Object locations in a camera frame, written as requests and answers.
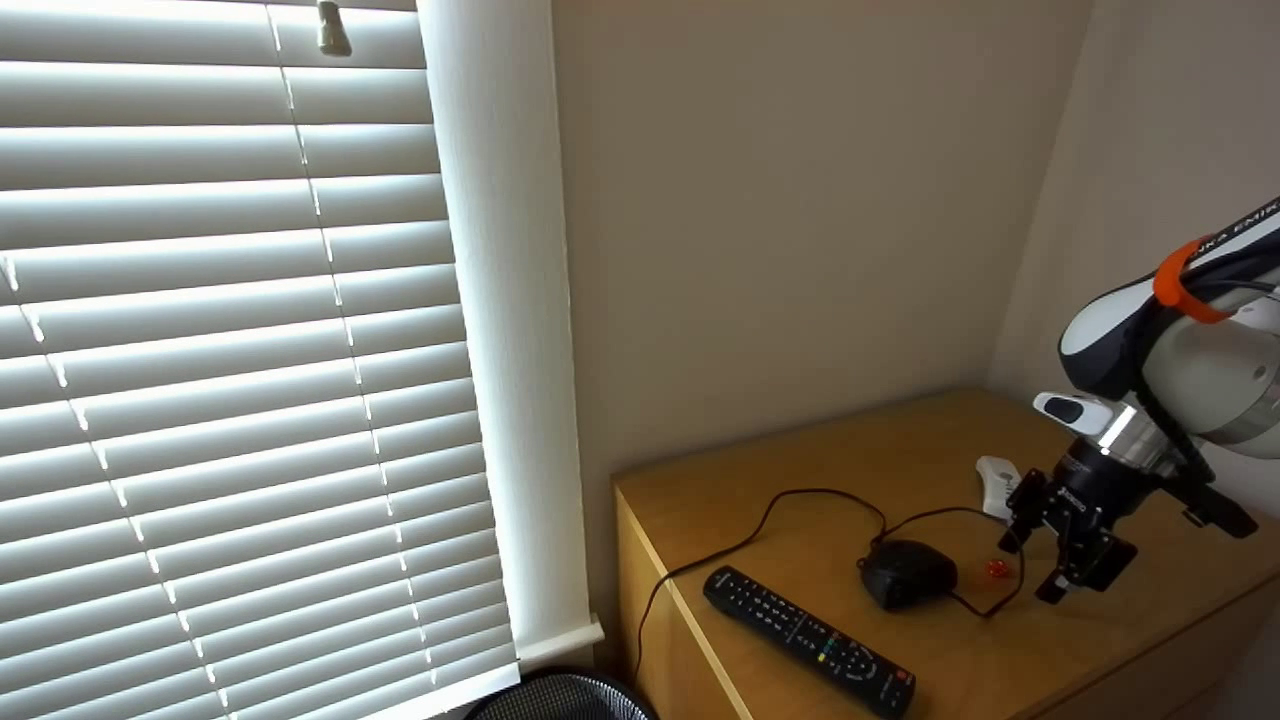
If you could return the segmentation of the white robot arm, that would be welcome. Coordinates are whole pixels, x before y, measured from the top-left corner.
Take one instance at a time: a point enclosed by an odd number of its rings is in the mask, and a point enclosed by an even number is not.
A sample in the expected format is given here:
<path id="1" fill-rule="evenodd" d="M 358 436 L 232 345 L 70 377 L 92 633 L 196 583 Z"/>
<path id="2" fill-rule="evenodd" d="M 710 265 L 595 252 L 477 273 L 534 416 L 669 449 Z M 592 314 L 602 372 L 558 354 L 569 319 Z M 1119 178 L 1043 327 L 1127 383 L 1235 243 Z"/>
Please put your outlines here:
<path id="1" fill-rule="evenodd" d="M 1152 491 L 1184 504 L 1194 522 L 1235 539 L 1257 519 L 1213 488 L 1206 442 L 1280 456 L 1280 198 L 1222 231 L 1174 246 L 1150 274 L 1090 299 L 1060 331 L 1069 391 L 1032 407 L 1071 432 L 1053 470 L 1030 470 L 1013 494 L 1004 551 L 1038 528 L 1055 530 L 1055 564 L 1038 589 L 1105 590 L 1138 548 L 1116 535 Z"/>

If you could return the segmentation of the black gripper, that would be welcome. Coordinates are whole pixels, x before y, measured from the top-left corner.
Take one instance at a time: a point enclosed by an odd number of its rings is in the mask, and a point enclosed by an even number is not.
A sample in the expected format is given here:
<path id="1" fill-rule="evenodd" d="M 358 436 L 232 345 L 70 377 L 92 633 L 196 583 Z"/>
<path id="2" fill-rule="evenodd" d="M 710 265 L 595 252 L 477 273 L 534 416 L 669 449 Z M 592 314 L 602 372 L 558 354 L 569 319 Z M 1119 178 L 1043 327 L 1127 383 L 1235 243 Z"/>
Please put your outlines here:
<path id="1" fill-rule="evenodd" d="M 1021 551 L 1025 539 L 1048 519 L 1055 530 L 1055 564 L 1038 583 L 1038 601 L 1060 605 L 1071 589 L 1110 589 L 1138 548 L 1116 535 L 1116 522 L 1134 516 L 1157 480 L 1105 456 L 1091 442 L 1071 442 L 1053 467 L 1053 483 L 1030 470 L 1008 494 L 1004 551 Z"/>

